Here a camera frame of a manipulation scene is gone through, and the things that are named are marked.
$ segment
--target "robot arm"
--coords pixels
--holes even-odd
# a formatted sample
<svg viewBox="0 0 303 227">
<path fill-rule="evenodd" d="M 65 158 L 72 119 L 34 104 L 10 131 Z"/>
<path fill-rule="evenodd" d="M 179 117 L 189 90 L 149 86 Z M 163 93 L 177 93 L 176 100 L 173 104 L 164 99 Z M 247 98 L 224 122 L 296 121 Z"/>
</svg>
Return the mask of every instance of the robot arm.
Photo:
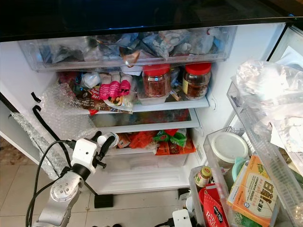
<svg viewBox="0 0 303 227">
<path fill-rule="evenodd" d="M 106 167 L 101 160 L 118 137 L 113 133 L 101 135 L 97 132 L 92 139 L 76 141 L 72 155 L 71 169 L 51 187 L 50 198 L 39 219 L 32 227 L 66 227 L 71 209 L 80 195 L 80 189 L 97 165 Z"/>
</svg>

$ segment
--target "red lid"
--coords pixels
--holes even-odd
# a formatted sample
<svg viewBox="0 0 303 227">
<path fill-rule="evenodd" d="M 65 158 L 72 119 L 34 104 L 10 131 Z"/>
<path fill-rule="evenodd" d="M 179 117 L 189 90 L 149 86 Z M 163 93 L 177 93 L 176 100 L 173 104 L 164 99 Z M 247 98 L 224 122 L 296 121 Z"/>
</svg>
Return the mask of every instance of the red lid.
<svg viewBox="0 0 303 227">
<path fill-rule="evenodd" d="M 170 64 L 160 65 L 145 65 L 143 71 L 147 76 L 156 77 L 167 73 L 170 69 Z"/>
<path fill-rule="evenodd" d="M 212 65 L 211 63 L 197 63 L 197 64 L 188 64 L 185 66 L 186 72 L 193 75 L 203 75 L 207 74 Z"/>
</svg>

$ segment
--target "sauce jar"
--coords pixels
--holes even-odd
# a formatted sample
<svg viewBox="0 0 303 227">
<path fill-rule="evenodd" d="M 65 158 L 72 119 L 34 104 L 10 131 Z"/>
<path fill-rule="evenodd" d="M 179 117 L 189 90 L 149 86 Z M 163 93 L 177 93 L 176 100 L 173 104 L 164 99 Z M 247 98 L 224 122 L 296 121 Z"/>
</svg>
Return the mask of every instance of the sauce jar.
<svg viewBox="0 0 303 227">
<path fill-rule="evenodd" d="M 212 170 L 208 166 L 202 167 L 200 172 L 195 175 L 195 183 L 198 191 L 200 191 L 201 188 L 204 188 L 205 185 L 208 184 L 211 175 Z"/>
<path fill-rule="evenodd" d="M 182 90 L 190 100 L 203 98 L 207 93 L 211 63 L 188 64 L 185 66 Z"/>
<path fill-rule="evenodd" d="M 170 65 L 147 65 L 143 68 L 143 84 L 148 97 L 162 97 L 170 92 Z"/>
</svg>

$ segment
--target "small bottle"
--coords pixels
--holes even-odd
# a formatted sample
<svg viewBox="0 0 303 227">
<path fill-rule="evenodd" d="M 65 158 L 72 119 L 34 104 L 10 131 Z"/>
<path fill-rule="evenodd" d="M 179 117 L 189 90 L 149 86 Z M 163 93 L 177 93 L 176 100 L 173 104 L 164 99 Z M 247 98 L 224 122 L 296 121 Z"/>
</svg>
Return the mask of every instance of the small bottle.
<svg viewBox="0 0 303 227">
<path fill-rule="evenodd" d="M 211 175 L 212 170 L 208 166 L 202 167 L 200 172 L 195 175 L 195 183 L 198 191 L 200 191 L 201 188 L 204 188 L 205 185 L 208 184 Z"/>
</svg>

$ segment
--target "white tile floor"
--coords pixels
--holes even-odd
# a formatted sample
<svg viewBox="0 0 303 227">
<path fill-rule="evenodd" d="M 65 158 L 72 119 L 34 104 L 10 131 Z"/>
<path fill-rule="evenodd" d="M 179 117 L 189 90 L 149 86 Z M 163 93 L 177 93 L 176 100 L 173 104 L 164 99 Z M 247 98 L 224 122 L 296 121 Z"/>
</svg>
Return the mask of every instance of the white tile floor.
<svg viewBox="0 0 303 227">
<path fill-rule="evenodd" d="M 33 193 L 36 165 L 0 166 L 0 227 L 25 226 L 25 215 Z M 41 172 L 39 187 L 50 180 Z M 48 200 L 49 191 L 38 197 L 34 218 Z M 113 208 L 94 208 L 94 195 L 84 188 L 72 208 L 69 227 L 104 227 L 119 223 L 123 227 L 153 227 L 179 210 L 177 191 L 115 195 Z"/>
</svg>

